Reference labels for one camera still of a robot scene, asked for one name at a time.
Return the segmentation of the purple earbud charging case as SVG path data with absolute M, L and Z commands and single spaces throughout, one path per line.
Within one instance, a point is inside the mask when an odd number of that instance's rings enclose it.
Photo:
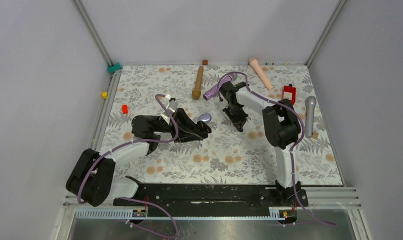
M 209 123 L 212 121 L 212 115 L 209 113 L 203 113 L 198 117 L 198 120 L 204 123 Z

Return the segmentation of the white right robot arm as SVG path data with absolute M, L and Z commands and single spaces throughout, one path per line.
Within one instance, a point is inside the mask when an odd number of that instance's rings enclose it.
M 235 85 L 230 81 L 225 82 L 219 88 L 219 93 L 228 103 L 223 111 L 239 132 L 243 131 L 247 122 L 248 114 L 244 107 L 262 116 L 264 135 L 274 147 L 277 162 L 276 199 L 279 204 L 289 206 L 296 200 L 296 192 L 300 189 L 289 145 L 299 140 L 302 131 L 292 102 L 288 99 L 273 101 L 265 98 L 250 91 L 245 82 Z

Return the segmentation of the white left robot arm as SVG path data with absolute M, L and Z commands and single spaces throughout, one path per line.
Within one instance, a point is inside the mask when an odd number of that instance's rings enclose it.
M 170 133 L 175 143 L 201 141 L 212 132 L 207 123 L 193 122 L 183 108 L 166 111 L 161 116 L 137 115 L 132 119 L 133 139 L 101 154 L 88 148 L 79 157 L 65 188 L 78 197 L 80 204 L 93 207 L 106 200 L 125 197 L 140 205 L 145 193 L 139 183 L 128 177 L 114 177 L 117 169 L 153 153 L 162 143 L 160 133 Z

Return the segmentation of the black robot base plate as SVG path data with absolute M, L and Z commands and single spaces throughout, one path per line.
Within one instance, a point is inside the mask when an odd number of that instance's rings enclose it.
M 270 217 L 271 210 L 295 211 L 309 205 L 307 192 L 262 184 L 144 183 L 130 177 L 136 187 L 129 195 L 110 195 L 115 207 L 141 207 L 148 217 L 249 218 Z

